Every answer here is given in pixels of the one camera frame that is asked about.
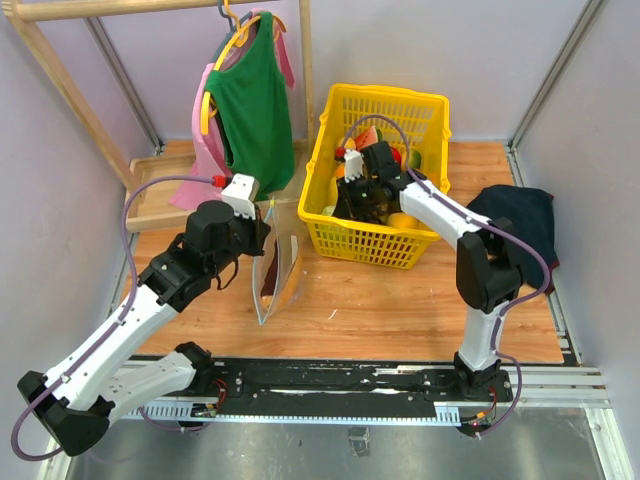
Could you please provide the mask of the papaya slice toy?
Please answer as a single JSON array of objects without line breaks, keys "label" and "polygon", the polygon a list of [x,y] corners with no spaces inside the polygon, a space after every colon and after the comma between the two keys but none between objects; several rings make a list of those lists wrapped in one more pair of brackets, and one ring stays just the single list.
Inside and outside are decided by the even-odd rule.
[{"label": "papaya slice toy", "polygon": [[302,254],[296,235],[276,239],[273,256],[262,275],[259,300],[267,315],[286,307],[297,293],[301,275]]}]

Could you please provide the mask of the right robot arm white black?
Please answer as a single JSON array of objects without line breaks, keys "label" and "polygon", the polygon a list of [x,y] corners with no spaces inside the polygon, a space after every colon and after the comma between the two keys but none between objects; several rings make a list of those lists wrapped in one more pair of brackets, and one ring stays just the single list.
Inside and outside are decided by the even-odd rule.
[{"label": "right robot arm white black", "polygon": [[489,218],[449,198],[421,172],[401,168],[385,141],[361,150],[339,147],[335,158],[344,168],[336,181],[338,217],[373,222],[384,213],[404,213],[454,249],[456,288],[467,316],[451,388],[466,400],[488,393],[501,366],[504,310],[523,284],[514,247],[493,234]]}]

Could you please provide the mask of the clear zip top bag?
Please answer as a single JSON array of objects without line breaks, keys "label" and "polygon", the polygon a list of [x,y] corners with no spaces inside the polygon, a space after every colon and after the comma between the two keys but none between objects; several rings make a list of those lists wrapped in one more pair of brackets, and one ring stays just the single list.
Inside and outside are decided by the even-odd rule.
[{"label": "clear zip top bag", "polygon": [[298,201],[272,200],[265,222],[271,228],[264,255],[252,264],[252,295],[259,325],[293,304],[300,293],[307,229],[297,214]]}]

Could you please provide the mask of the red apple toy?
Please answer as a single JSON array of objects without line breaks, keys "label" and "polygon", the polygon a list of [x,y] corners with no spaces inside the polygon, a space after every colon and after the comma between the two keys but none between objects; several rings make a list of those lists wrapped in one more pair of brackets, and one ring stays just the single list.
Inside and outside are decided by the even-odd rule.
[{"label": "red apple toy", "polygon": [[392,147],[391,148],[391,152],[392,152],[392,156],[393,156],[394,161],[396,163],[400,164],[402,162],[402,156],[401,156],[399,150],[396,149],[395,147]]}]

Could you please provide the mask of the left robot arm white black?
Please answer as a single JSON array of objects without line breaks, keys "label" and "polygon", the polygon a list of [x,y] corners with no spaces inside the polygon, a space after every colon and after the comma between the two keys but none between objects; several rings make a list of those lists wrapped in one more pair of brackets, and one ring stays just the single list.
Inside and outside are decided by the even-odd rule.
[{"label": "left robot arm white black", "polygon": [[193,342],[129,374],[121,366],[160,327],[211,288],[223,290],[227,268],[258,257],[271,228],[252,201],[202,203],[184,232],[133,281],[116,311],[66,359],[18,382],[27,401],[17,422],[34,415],[73,457],[90,450],[110,426],[149,401],[173,392],[200,396],[215,384],[210,352]]}]

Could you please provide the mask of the yellow apple toy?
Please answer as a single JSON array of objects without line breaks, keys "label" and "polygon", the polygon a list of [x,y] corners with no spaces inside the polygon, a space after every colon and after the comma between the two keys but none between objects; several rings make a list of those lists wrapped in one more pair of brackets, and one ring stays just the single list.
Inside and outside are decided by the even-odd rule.
[{"label": "yellow apple toy", "polygon": [[397,229],[418,229],[419,221],[405,213],[392,213],[388,216],[386,224]]}]

